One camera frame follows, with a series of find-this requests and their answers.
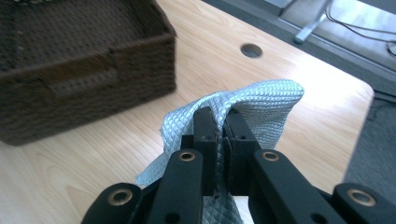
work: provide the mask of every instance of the microfiber cloth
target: microfiber cloth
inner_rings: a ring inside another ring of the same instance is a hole
[[[136,178],[136,184],[148,186],[163,176],[171,154],[180,150],[182,135],[193,134],[192,116],[197,109],[206,106],[211,108],[219,140],[228,112],[232,108],[238,110],[261,148],[275,149],[287,115],[303,94],[304,89],[291,80],[263,81],[237,91],[215,92],[170,112],[165,116],[162,126],[163,154]],[[203,223],[243,223],[233,196],[224,188],[222,169],[223,148],[219,144],[218,195],[204,197]]]

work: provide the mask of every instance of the cloth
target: cloth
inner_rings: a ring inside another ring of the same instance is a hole
[[[283,132],[286,117],[299,102],[304,89],[291,80],[263,81],[237,91],[219,91],[182,106],[163,121],[163,154],[136,178],[136,184],[148,186],[163,176],[171,154],[180,149],[181,136],[192,134],[195,110],[210,106],[221,142],[222,126],[231,108],[237,109],[255,135],[261,148],[275,149]],[[226,192],[222,178],[222,145],[218,148],[217,197],[204,197],[203,223],[243,223],[233,197]]]

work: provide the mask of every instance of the brown wicker basket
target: brown wicker basket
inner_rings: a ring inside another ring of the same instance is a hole
[[[173,91],[175,37],[151,0],[1,0],[0,140],[21,145]]]

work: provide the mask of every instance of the woven texture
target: woven texture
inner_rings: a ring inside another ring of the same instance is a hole
[[[24,144],[173,91],[175,36],[150,0],[2,0],[0,139]]]
[[[304,89],[290,80],[264,81],[238,91],[220,91],[185,105],[166,115],[163,121],[163,154],[136,179],[138,185],[149,185],[161,176],[171,154],[180,149],[181,136],[192,134],[195,110],[210,106],[217,123],[218,138],[226,115],[235,108],[241,112],[261,148],[274,149],[282,134],[286,117],[301,99]],[[222,178],[223,149],[218,148],[219,197],[204,198],[204,223],[241,223],[233,197],[224,188]]]

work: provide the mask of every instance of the dark floor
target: dark floor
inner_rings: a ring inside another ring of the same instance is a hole
[[[265,8],[254,6],[256,0],[204,1],[372,86],[375,99],[345,182],[361,183],[396,204],[396,72],[376,66],[347,49],[340,49],[314,36],[302,45],[295,44],[292,40],[298,28],[282,22]]]

